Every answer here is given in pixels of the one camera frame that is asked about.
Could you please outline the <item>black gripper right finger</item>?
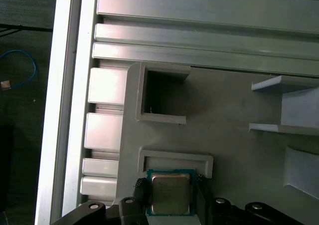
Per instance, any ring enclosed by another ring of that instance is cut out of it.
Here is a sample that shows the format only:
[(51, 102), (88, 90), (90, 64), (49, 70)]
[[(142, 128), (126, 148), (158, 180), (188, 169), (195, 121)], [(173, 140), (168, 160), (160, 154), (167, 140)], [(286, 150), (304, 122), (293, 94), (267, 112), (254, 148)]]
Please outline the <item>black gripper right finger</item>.
[(195, 212), (202, 225), (285, 225), (287, 216), (261, 202), (248, 203), (244, 209), (225, 198), (215, 197), (208, 178), (196, 175)]

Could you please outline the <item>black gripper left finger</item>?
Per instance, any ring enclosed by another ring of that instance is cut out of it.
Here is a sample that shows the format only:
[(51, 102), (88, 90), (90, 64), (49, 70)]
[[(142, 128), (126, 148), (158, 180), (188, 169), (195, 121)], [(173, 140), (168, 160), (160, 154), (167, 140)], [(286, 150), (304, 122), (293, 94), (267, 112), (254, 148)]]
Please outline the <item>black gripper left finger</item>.
[(146, 206), (149, 197), (149, 183), (146, 178), (136, 181), (133, 195), (124, 197), (117, 204), (107, 208), (104, 203), (88, 201), (54, 225), (147, 225)]

